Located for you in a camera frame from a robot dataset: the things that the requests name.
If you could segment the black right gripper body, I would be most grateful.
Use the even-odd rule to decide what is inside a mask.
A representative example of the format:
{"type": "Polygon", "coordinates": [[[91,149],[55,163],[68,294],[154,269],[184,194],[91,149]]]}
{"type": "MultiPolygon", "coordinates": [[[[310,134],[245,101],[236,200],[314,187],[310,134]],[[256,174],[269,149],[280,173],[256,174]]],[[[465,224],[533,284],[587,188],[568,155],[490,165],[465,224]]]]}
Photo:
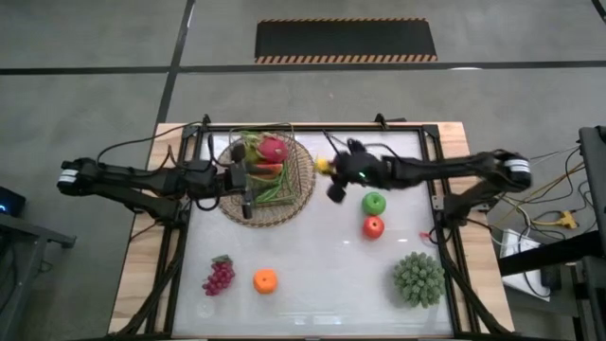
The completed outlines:
{"type": "Polygon", "coordinates": [[[327,195],[337,204],[343,202],[348,184],[386,188],[385,163],[369,153],[360,140],[349,138],[347,147],[347,151],[337,152],[343,155],[343,160],[337,166],[331,165],[332,171],[338,171],[341,177],[331,178],[332,184],[327,190],[327,195]]]}

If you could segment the orange papaya slice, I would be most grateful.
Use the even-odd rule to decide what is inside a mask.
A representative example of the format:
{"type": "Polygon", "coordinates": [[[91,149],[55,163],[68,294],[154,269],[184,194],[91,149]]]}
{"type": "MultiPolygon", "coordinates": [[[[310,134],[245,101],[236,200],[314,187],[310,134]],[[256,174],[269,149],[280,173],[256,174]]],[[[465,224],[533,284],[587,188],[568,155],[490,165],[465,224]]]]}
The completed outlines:
{"type": "Polygon", "coordinates": [[[266,180],[276,179],[283,171],[283,164],[257,164],[253,175],[266,180]]]}

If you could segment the green long beans bunch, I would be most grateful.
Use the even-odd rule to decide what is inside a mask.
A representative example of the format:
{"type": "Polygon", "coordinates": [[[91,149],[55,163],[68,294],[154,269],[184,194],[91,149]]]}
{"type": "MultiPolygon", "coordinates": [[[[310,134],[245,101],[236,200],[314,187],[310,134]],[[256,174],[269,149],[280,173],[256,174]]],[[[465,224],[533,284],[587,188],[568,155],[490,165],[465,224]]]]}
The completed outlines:
{"type": "Polygon", "coordinates": [[[267,186],[251,187],[257,206],[289,205],[300,195],[298,169],[289,166],[286,162],[281,164],[283,164],[282,173],[276,179],[267,180],[267,186]]]}

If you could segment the pink dragon fruit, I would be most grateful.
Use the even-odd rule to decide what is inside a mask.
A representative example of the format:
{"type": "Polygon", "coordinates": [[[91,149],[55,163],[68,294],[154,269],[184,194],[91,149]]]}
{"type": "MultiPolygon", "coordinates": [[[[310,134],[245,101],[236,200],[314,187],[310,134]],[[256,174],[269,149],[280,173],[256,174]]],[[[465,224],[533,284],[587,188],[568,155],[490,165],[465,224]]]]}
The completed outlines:
{"type": "Polygon", "coordinates": [[[271,133],[243,132],[241,142],[245,159],[251,163],[281,164],[289,155],[285,142],[271,133]]]}

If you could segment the red apple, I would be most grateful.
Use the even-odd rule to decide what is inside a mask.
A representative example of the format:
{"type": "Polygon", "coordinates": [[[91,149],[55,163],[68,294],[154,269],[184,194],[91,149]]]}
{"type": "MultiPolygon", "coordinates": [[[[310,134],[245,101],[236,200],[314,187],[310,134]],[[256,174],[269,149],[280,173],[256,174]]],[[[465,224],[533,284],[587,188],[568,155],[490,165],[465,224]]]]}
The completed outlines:
{"type": "Polygon", "coordinates": [[[363,223],[363,233],[371,240],[379,239],[384,232],[384,222],[379,216],[367,216],[363,223]]]}

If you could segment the round wicker basket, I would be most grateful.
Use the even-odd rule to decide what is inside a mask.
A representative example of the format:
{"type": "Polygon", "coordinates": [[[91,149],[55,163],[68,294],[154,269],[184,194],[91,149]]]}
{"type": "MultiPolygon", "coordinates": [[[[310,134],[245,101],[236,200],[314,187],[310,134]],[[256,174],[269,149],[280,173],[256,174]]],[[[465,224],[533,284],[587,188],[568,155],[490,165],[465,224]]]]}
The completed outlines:
{"type": "MultiPolygon", "coordinates": [[[[300,213],[311,199],[315,187],[315,172],[309,151],[298,141],[296,141],[296,147],[299,152],[298,162],[302,193],[293,205],[257,207],[252,204],[253,216],[251,219],[245,220],[242,217],[241,197],[232,196],[221,199],[219,203],[221,212],[233,222],[250,227],[269,227],[284,224],[300,213]]],[[[227,162],[230,159],[230,152],[228,146],[225,147],[219,156],[219,161],[227,162]]]]}

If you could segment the purple grape bunch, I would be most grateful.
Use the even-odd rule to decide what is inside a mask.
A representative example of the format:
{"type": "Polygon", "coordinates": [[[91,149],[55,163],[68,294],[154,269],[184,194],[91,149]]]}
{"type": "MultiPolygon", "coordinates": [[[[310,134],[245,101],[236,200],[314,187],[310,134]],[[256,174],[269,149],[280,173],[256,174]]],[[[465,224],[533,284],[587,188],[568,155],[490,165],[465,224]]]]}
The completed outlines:
{"type": "Polygon", "coordinates": [[[202,288],[207,296],[218,296],[227,289],[235,277],[233,261],[228,255],[222,255],[211,261],[211,274],[205,279],[202,288]]]}

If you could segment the orange tangerine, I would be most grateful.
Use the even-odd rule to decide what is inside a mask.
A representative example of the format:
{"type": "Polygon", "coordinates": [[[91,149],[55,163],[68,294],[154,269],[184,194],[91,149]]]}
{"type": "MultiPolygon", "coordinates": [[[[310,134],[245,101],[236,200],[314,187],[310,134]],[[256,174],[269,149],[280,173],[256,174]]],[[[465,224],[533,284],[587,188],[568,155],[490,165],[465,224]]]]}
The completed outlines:
{"type": "Polygon", "coordinates": [[[276,272],[273,269],[257,270],[253,276],[253,285],[259,294],[272,294],[278,287],[276,272]]]}

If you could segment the green bumpy sugar apple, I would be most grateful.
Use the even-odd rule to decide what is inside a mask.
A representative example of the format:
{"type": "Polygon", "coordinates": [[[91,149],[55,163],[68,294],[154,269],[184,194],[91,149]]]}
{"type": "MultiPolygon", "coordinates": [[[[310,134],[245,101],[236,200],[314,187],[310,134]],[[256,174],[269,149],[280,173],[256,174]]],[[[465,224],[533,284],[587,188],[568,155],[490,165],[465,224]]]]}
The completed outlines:
{"type": "Polygon", "coordinates": [[[426,253],[412,252],[399,260],[392,277],[397,293],[411,307],[427,309],[445,294],[444,269],[426,253]]]}

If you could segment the white box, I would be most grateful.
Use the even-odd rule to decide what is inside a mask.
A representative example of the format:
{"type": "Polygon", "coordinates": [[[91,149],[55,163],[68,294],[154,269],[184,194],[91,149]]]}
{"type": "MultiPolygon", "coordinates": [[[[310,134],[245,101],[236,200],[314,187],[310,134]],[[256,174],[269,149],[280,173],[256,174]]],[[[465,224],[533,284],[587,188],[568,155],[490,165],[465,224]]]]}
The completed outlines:
{"type": "MultiPolygon", "coordinates": [[[[500,243],[499,258],[513,256],[519,252],[538,248],[539,246],[538,242],[535,242],[528,236],[511,229],[506,229],[500,243]]],[[[543,286],[540,270],[502,276],[502,281],[510,289],[515,289],[546,302],[550,301],[551,291],[548,287],[543,286]]]]}

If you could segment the black desk bar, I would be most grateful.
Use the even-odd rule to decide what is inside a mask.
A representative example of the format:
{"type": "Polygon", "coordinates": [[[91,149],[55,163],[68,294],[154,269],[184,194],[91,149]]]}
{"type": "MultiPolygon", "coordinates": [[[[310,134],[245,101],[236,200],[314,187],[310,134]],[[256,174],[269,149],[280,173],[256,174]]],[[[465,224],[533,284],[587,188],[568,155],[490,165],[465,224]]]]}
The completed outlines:
{"type": "Polygon", "coordinates": [[[560,265],[584,257],[606,256],[606,237],[599,231],[587,232],[569,240],[554,242],[516,253],[498,261],[502,277],[560,265]]]}

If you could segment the grey metal cart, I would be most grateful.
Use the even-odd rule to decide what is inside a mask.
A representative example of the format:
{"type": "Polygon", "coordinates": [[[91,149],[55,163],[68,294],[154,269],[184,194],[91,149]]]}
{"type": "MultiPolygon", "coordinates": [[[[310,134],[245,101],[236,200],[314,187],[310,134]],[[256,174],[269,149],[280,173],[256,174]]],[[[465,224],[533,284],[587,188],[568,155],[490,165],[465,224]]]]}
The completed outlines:
{"type": "Polygon", "coordinates": [[[50,242],[72,248],[76,238],[0,214],[0,341],[12,341],[50,242]]]}

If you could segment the black device with blue light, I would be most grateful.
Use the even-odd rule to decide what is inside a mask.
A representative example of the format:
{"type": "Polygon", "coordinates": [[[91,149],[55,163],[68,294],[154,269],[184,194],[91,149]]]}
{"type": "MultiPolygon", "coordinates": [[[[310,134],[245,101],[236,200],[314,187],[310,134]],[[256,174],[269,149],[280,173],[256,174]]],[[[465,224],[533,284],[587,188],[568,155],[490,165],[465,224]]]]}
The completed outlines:
{"type": "Polygon", "coordinates": [[[26,198],[8,188],[0,187],[0,214],[21,217],[26,205],[26,198]]]}

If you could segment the black equipment stand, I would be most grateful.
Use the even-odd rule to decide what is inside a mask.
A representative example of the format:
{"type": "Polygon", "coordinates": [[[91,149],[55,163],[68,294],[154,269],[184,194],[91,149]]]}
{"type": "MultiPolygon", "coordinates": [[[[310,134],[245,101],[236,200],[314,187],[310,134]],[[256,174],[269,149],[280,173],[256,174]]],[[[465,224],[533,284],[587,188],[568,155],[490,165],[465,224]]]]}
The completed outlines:
{"type": "Polygon", "coordinates": [[[597,219],[597,231],[606,244],[606,126],[580,128],[579,142],[597,219]]]}

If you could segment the black aluminium table frame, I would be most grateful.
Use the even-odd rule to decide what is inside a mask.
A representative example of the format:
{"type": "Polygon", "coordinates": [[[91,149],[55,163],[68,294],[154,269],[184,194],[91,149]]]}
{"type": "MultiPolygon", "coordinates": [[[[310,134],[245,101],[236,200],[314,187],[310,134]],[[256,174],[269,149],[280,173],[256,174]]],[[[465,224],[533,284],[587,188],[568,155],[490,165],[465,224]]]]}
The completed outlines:
{"type": "MultiPolygon", "coordinates": [[[[155,137],[151,142],[151,154],[148,160],[148,168],[155,168],[161,164],[166,156],[168,146],[179,150],[182,144],[184,128],[179,128],[186,123],[160,123],[154,129],[153,135],[168,132],[166,135],[155,137]]],[[[271,125],[270,123],[208,123],[208,128],[232,128],[271,125]]],[[[404,128],[429,128],[430,133],[435,133],[436,138],[424,133],[425,147],[432,149],[431,157],[437,156],[437,150],[441,150],[444,156],[456,157],[466,156],[470,153],[467,137],[462,122],[386,122],[383,128],[380,122],[294,122],[295,135],[302,133],[305,129],[318,128],[319,130],[336,131],[337,128],[345,128],[346,133],[353,133],[355,129],[380,133],[394,133],[397,130],[403,132],[404,128]]],[[[462,192],[470,188],[474,182],[468,178],[449,180],[449,189],[454,192],[462,192]]],[[[152,218],[146,214],[137,214],[134,218],[132,236],[143,231],[153,223],[152,218]]],[[[122,267],[116,300],[108,327],[108,334],[117,333],[124,328],[134,317],[135,313],[142,307],[145,299],[151,293],[156,277],[160,277],[168,263],[175,254],[180,237],[180,230],[169,229],[155,225],[147,232],[142,233],[133,242],[129,242],[124,265],[122,267]]],[[[494,318],[505,328],[514,331],[508,299],[505,287],[500,278],[497,267],[498,256],[493,249],[489,231],[479,224],[472,223],[461,227],[454,236],[454,241],[448,243],[451,256],[456,261],[460,270],[462,264],[467,266],[467,276],[470,285],[482,300],[483,304],[494,316],[494,318]]],[[[175,303],[177,296],[177,280],[169,281],[167,288],[162,292],[155,308],[152,308],[150,319],[152,323],[150,332],[146,332],[148,318],[143,320],[142,326],[135,334],[160,334],[165,332],[166,317],[171,312],[169,303],[175,303]]],[[[471,303],[464,300],[463,294],[457,284],[454,286],[456,311],[461,321],[461,329],[464,332],[472,331],[471,303]]]]}

